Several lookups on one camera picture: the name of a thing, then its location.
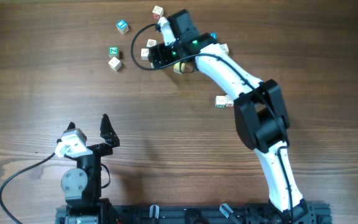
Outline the yellow sided picture block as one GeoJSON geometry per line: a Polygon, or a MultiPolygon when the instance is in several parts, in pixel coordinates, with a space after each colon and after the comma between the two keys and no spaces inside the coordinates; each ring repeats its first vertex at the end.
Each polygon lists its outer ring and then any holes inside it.
{"type": "Polygon", "coordinates": [[[229,49],[228,49],[227,44],[221,44],[221,48],[222,48],[222,50],[224,51],[224,53],[225,53],[226,55],[229,54],[229,49]]]}

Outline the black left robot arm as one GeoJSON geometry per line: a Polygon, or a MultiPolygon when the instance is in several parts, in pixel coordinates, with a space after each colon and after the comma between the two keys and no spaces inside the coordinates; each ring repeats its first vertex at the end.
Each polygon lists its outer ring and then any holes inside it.
{"type": "Polygon", "coordinates": [[[101,158],[113,154],[120,146],[108,115],[101,119],[100,137],[104,142],[92,146],[86,145],[87,137],[74,123],[63,132],[55,148],[58,157],[67,157],[76,161],[76,167],[68,170],[61,179],[61,188],[65,201],[71,207],[91,207],[101,197],[101,158]]]}

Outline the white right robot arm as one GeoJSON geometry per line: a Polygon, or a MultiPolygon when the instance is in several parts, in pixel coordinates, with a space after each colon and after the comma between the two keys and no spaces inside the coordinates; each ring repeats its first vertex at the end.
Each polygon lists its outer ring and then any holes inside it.
{"type": "Polygon", "coordinates": [[[300,214],[304,202],[288,158],[288,113],[275,80],[262,81],[231,59],[209,33],[200,34],[190,13],[161,17],[156,30],[163,43],[151,48],[155,68],[191,62],[233,101],[236,131],[257,154],[268,183],[270,203],[282,214],[300,214]]]}

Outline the yellow letter block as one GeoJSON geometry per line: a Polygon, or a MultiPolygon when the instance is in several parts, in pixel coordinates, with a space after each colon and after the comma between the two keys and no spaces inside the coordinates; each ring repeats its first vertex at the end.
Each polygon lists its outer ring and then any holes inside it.
{"type": "Polygon", "coordinates": [[[185,63],[178,62],[173,66],[173,71],[178,74],[183,74],[185,71],[185,63]]]}

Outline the red I letter block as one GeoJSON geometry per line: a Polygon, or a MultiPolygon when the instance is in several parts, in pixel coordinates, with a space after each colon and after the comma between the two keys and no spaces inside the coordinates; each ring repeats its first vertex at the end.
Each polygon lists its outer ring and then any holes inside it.
{"type": "Polygon", "coordinates": [[[231,99],[231,97],[229,95],[225,96],[225,105],[226,107],[233,107],[234,106],[234,102],[231,99]]]}

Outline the red letter block top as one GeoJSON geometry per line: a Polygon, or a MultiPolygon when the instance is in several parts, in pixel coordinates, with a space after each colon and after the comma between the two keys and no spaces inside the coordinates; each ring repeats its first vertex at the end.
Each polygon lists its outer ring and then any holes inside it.
{"type": "Polygon", "coordinates": [[[154,6],[152,16],[154,19],[160,19],[163,16],[163,8],[160,6],[154,6]]]}

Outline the plain wooden block left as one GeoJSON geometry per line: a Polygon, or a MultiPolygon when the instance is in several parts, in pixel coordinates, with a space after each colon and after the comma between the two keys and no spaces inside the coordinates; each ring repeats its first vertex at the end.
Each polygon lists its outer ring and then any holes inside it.
{"type": "Polygon", "coordinates": [[[116,72],[122,67],[121,61],[116,57],[111,58],[108,65],[116,72]]]}

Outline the blue H letter block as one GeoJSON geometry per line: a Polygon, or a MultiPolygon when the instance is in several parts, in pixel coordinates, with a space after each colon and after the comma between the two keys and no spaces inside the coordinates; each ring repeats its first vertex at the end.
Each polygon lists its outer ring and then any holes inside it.
{"type": "Polygon", "coordinates": [[[214,39],[217,39],[216,33],[209,33],[211,37],[213,37],[214,39]]]}

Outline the blue I letter block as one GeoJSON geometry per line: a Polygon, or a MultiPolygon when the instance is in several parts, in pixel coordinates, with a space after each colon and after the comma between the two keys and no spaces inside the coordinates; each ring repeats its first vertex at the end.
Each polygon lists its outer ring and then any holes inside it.
{"type": "Polygon", "coordinates": [[[129,26],[125,20],[116,22],[116,27],[121,34],[125,34],[129,31],[129,26]]]}

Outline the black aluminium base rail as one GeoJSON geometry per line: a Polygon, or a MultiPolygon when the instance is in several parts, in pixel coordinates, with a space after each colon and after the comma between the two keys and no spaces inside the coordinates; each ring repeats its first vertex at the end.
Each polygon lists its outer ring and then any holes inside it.
{"type": "Polygon", "coordinates": [[[270,203],[231,206],[201,207],[161,207],[118,206],[109,200],[102,200],[95,207],[58,208],[55,215],[56,224],[192,224],[192,223],[228,223],[228,224],[322,224],[332,223],[328,204],[302,201],[290,211],[280,212],[270,203]]]}

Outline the wooden picture block centre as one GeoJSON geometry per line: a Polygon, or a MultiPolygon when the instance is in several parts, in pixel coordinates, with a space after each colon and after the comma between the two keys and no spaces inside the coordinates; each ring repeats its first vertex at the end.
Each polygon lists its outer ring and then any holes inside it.
{"type": "Polygon", "coordinates": [[[141,49],[141,59],[142,60],[148,60],[149,59],[149,49],[141,49]]]}

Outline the green sided wooden block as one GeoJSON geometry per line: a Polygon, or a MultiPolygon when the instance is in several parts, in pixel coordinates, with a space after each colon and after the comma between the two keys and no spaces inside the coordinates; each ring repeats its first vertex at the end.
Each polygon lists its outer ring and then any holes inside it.
{"type": "Polygon", "coordinates": [[[226,97],[225,96],[216,96],[215,107],[225,108],[226,107],[226,97]]]}

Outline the green Z letter block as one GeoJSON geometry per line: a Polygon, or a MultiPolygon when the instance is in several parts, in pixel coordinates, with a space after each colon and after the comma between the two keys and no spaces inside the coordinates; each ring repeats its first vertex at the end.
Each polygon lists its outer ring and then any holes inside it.
{"type": "Polygon", "coordinates": [[[117,47],[117,46],[109,47],[109,57],[110,58],[113,58],[113,57],[119,58],[120,57],[119,47],[117,47]]]}

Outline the blue sided picture block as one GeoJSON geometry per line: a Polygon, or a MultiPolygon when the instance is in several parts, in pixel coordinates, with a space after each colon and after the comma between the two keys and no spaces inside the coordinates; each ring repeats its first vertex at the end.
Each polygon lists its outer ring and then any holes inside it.
{"type": "Polygon", "coordinates": [[[156,45],[157,45],[156,40],[154,40],[154,39],[148,39],[147,40],[147,45],[146,45],[147,48],[150,48],[150,47],[153,47],[153,46],[156,46],[156,45]]]}

